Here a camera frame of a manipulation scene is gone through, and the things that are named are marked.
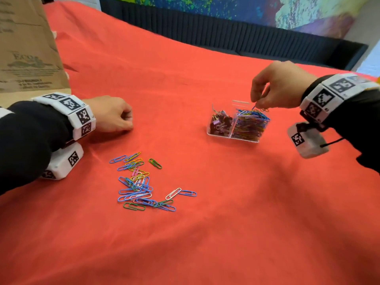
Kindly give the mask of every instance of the wall mural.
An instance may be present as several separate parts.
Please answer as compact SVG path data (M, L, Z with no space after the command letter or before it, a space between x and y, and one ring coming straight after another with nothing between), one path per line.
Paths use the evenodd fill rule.
M343 38L368 0L123 0L229 20Z

